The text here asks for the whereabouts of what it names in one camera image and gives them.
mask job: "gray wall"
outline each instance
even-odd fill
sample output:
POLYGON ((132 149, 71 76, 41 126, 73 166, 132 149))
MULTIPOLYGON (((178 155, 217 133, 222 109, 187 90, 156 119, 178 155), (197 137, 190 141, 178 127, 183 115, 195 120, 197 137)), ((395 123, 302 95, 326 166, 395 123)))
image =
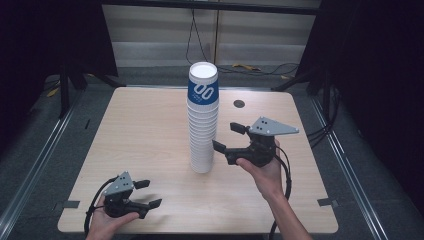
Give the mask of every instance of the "gray wall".
MULTIPOLYGON (((318 7, 319 0, 222 2, 318 7)), ((187 65, 192 22, 188 9, 103 6, 118 67, 187 65)), ((205 55, 216 64, 299 62, 314 16, 196 10, 205 55)), ((203 60, 193 29, 192 62, 203 60)))

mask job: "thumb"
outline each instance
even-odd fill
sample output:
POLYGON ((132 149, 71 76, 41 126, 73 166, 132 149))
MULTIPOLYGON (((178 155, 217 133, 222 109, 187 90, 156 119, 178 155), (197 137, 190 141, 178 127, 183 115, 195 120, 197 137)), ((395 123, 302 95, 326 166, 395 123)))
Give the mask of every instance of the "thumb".
POLYGON ((140 215, 137 212, 131 212, 131 213, 128 213, 128 214, 126 214, 122 217, 117 218, 115 224, 118 227, 120 227, 120 226, 127 224, 127 223, 129 223, 129 222, 131 222, 131 221, 133 221, 133 220, 135 220, 139 217, 140 217, 140 215))
POLYGON ((254 171, 254 165, 247 159, 239 158, 236 160, 237 164, 243 168, 246 172, 252 174, 254 171))

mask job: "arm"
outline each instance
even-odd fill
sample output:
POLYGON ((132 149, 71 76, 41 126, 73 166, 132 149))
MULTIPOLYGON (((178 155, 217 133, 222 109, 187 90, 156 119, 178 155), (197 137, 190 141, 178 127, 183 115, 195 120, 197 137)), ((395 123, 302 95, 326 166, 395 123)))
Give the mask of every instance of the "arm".
POLYGON ((259 192, 271 208, 283 238, 312 239, 284 197, 280 163, 273 159, 269 164, 258 168, 248 160, 239 158, 237 164, 252 175, 259 192))
POLYGON ((119 218, 109 217, 103 207, 105 197, 102 195, 97 202, 97 208, 93 213, 93 219, 88 232, 87 240, 111 240, 115 232, 122 226, 139 217, 136 212, 128 213, 119 218))

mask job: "forearm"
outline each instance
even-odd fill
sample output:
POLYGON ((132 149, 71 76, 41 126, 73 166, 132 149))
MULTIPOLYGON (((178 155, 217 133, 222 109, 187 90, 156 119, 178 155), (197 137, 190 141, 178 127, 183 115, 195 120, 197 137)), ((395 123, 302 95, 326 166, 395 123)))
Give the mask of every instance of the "forearm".
POLYGON ((312 239, 283 194, 266 198, 284 240, 312 239))

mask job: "dark background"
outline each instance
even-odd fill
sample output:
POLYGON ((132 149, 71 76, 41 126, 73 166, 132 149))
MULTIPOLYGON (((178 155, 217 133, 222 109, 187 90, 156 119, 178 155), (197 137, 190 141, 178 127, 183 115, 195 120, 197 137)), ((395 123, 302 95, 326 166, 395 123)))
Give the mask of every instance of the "dark background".
POLYGON ((61 65, 75 74, 117 69, 100 3, 0 2, 1 153, 61 65))
POLYGON ((424 4, 323 1, 297 74, 335 83, 377 157, 424 213, 424 4))

